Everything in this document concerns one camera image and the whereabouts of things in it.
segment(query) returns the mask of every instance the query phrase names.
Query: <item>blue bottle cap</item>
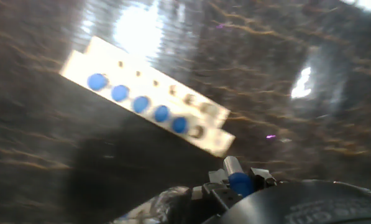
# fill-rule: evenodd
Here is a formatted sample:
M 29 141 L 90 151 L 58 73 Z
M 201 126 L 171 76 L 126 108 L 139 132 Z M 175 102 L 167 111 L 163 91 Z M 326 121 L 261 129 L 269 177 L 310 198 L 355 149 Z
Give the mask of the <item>blue bottle cap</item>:
M 175 118 L 172 124 L 173 131 L 183 134 L 188 129 L 188 121 L 184 117 Z
M 143 112 L 149 105 L 149 99 L 146 96 L 139 96 L 134 100 L 133 110 L 136 113 Z
M 167 106 L 159 106 L 155 111 L 156 122 L 164 122 L 168 119 L 169 110 Z
M 103 74 L 95 73 L 88 77 L 87 85 L 90 89 L 99 91 L 108 85 L 108 79 Z
M 111 95 L 114 101 L 120 102 L 129 96 L 129 89 L 124 85 L 115 86 L 112 89 Z

